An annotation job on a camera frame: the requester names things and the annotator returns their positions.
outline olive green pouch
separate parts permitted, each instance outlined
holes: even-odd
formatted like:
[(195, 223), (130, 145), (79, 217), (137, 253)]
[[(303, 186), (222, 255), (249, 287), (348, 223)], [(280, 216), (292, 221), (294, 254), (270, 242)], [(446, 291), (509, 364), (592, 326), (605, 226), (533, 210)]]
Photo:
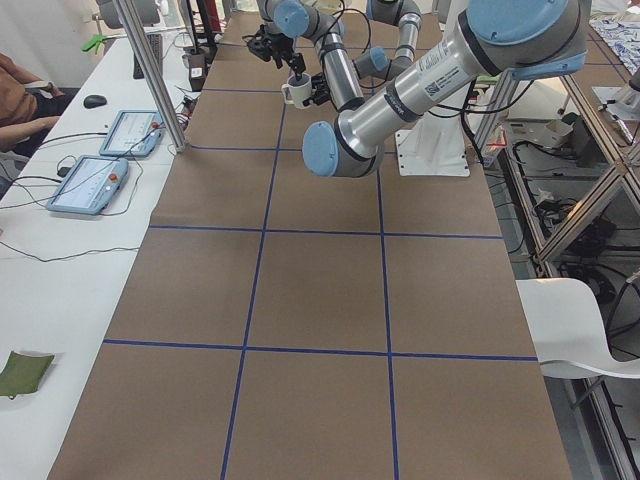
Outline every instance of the olive green pouch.
[(13, 400), (16, 395), (37, 391), (53, 357), (31, 357), (11, 352), (4, 370), (0, 373), (0, 396)]

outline black mouse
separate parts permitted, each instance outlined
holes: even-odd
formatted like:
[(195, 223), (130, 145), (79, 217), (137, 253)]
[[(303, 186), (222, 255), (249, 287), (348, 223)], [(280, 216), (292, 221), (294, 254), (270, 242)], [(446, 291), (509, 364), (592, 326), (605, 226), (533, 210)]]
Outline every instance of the black mouse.
[(84, 108), (96, 108), (107, 104), (107, 99), (102, 95), (88, 95), (84, 99)]

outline white table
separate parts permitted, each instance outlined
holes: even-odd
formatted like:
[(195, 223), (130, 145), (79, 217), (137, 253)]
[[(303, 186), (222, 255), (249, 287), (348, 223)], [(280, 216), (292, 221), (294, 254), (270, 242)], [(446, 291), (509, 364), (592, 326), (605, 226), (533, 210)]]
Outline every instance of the white table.
[[(164, 78), (173, 104), (189, 90), (182, 50), (171, 46), (176, 32), (165, 34)], [(106, 132), (120, 110), (155, 109), (144, 80), (133, 80), (133, 56), (126, 39), (117, 40), (81, 88), (48, 138), (81, 132)], [(108, 104), (87, 110), (89, 94)], [(22, 172), (56, 178), (65, 155), (98, 154), (104, 137), (78, 137), (43, 146)], [(81, 216), (48, 212), (12, 187), (0, 202), (0, 241), (41, 258), (91, 249), (138, 247), (169, 173), (175, 150), (165, 132), (153, 153), (140, 160), (144, 169), (131, 206), (119, 216)], [(130, 162), (129, 177), (105, 213), (126, 209), (140, 167)], [(38, 199), (57, 184), (24, 180)], [(0, 245), (0, 369), (9, 352), (53, 353), (52, 367), (40, 390), (15, 400), (0, 398), (0, 479), (45, 479), (58, 454), (82, 389), (136, 257), (135, 251), (84, 255), (41, 263)]]

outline keyboard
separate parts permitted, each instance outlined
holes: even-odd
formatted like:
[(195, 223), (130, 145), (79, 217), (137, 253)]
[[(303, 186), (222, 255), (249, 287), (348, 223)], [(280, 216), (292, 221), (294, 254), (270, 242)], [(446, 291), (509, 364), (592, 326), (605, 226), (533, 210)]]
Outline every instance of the keyboard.
[[(160, 74), (162, 75), (162, 35), (159, 33), (148, 33), (147, 40), (149, 41), (149, 45), (151, 46), (151, 51), (153, 52), (153, 58), (156, 59), (158, 63), (158, 68), (160, 69)], [(133, 78), (136, 80), (139, 78), (144, 78), (144, 73), (142, 72), (142, 67), (138, 62), (136, 56), (133, 56)]]

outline tablet device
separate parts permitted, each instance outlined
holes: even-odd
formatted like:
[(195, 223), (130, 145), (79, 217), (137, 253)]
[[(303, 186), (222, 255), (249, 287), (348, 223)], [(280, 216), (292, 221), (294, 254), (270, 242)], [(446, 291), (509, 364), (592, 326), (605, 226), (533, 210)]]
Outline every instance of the tablet device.
[(128, 171), (125, 158), (84, 155), (58, 185), (46, 208), (54, 212), (97, 215), (119, 190)]
[(146, 157), (160, 140), (162, 117), (152, 110), (121, 110), (107, 133), (100, 155)]

